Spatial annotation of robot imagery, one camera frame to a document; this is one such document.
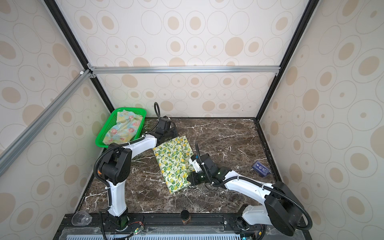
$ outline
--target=marble surface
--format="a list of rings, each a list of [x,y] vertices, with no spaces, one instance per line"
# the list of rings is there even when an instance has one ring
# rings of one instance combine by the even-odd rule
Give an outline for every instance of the marble surface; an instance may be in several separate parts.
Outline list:
[[[218,166],[262,182],[274,182],[272,174],[261,178],[252,165],[256,160],[269,167],[255,125],[251,119],[172,119],[179,136],[187,139],[201,154],[209,153]],[[156,119],[146,120],[150,129]],[[94,179],[81,210],[96,213],[108,205],[105,185]],[[243,204],[259,205],[255,200],[226,189],[212,191],[204,184],[169,193],[152,149],[132,160],[131,173],[125,185],[125,199],[130,213],[237,212]]]

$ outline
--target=wall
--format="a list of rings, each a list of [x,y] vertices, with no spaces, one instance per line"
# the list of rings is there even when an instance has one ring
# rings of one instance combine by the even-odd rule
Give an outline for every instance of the wall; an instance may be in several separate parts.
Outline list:
[[[279,65],[307,3],[58,2],[94,66]]]
[[[108,116],[86,80],[0,177],[1,240],[53,238],[88,182]]]
[[[36,0],[0,4],[0,154],[82,67]]]
[[[145,108],[156,117],[253,117],[274,73],[100,74],[115,108]]]
[[[384,235],[383,9],[325,0],[261,120],[314,240]]]

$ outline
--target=green plastic basket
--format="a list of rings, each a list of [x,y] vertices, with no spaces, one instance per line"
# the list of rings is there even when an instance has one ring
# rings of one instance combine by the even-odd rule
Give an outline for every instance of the green plastic basket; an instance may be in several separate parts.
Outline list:
[[[138,139],[140,137],[140,133],[141,133],[141,130],[143,129],[143,126],[144,126],[144,119],[145,119],[145,116],[147,115],[147,111],[145,111],[145,109],[143,108],[118,108],[118,109],[115,109],[111,115],[109,116],[108,120],[106,121],[106,123],[104,124],[103,128],[101,129],[101,131],[99,132],[99,135],[97,135],[97,138],[95,140],[95,143],[98,147],[104,147],[104,148],[108,148],[108,145],[105,145],[103,143],[103,140],[104,140],[104,137],[105,135],[107,134],[107,132],[113,127],[116,125],[116,118],[117,118],[117,114],[118,112],[122,112],[123,110],[126,110],[126,111],[130,111],[130,112],[134,112],[138,115],[141,115],[143,116],[143,119],[141,120],[141,124],[139,126],[139,129],[137,130],[137,133],[136,133],[136,136],[132,139],[132,140],[135,140],[135,139]]]

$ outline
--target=floral cloth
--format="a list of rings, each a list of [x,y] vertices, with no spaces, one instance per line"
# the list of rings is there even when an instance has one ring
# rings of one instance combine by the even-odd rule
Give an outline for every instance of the floral cloth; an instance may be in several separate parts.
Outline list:
[[[107,132],[103,139],[103,143],[109,145],[113,142],[117,144],[129,142],[135,137],[142,119],[142,116],[137,115],[134,112],[126,110],[118,112],[116,125]]]
[[[169,193],[174,194],[176,191],[190,185],[187,177],[195,169],[188,162],[193,152],[185,136],[171,139],[155,147],[153,152]]]

